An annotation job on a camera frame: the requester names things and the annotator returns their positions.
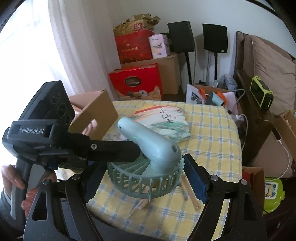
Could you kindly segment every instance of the lime green and black device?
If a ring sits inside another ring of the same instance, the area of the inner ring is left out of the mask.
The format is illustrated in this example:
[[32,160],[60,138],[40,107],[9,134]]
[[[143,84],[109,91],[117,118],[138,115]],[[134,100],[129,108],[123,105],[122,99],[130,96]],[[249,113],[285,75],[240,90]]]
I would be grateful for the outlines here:
[[250,91],[260,108],[263,110],[269,110],[274,99],[274,95],[259,76],[252,78]]

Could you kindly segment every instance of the yellow plaid tablecloth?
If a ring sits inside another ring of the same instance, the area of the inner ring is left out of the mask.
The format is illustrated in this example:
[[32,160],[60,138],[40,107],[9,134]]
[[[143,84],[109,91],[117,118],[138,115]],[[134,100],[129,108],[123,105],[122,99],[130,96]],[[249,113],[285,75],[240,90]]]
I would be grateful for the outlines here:
[[[241,179],[241,144],[236,125],[223,107],[164,101],[118,101],[113,104],[119,117],[151,105],[181,107],[186,113],[191,134],[179,143],[182,153],[190,153],[198,165],[224,181],[238,182]],[[107,134],[115,131],[116,125],[117,121]],[[153,199],[143,210],[135,209],[138,203],[139,199],[118,191],[106,172],[88,208],[93,215],[123,230],[179,241],[187,240],[202,212],[195,212],[186,191],[178,186],[169,194]],[[213,240],[222,233],[228,206],[229,201],[225,200]]]

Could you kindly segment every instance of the silver pivot bolt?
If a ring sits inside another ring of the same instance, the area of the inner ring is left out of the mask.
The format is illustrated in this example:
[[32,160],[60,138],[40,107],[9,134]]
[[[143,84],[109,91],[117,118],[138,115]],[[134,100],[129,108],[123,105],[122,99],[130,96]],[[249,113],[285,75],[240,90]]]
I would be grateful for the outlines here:
[[73,180],[78,180],[80,178],[80,174],[76,173],[72,176]]
[[241,179],[241,184],[242,185],[247,185],[248,184],[248,181],[246,181],[245,179]]
[[44,185],[50,184],[50,179],[47,178],[47,179],[45,179],[42,183],[43,183]]
[[218,181],[218,176],[217,175],[211,175],[211,180],[212,181]]
[[91,148],[92,148],[93,150],[96,150],[96,149],[98,148],[98,145],[97,145],[96,143],[94,143],[94,144],[91,145]]

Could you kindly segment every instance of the red box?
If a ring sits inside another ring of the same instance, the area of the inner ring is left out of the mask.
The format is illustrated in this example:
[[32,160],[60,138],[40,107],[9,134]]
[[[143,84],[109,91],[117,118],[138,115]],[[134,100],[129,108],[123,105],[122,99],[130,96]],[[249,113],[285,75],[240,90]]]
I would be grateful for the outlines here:
[[148,39],[152,35],[154,35],[153,31],[142,30],[115,37],[120,63],[152,59]]
[[119,100],[162,100],[157,64],[116,69],[109,75]]

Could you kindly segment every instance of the sleeve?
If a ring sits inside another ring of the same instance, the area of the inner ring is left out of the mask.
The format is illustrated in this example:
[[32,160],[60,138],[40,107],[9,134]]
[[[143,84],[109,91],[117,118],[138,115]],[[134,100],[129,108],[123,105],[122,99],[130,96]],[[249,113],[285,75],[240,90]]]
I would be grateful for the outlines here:
[[23,233],[21,227],[16,220],[10,216],[10,203],[9,197],[6,195],[5,190],[1,192],[0,196],[0,233],[3,240],[22,240],[20,238]]

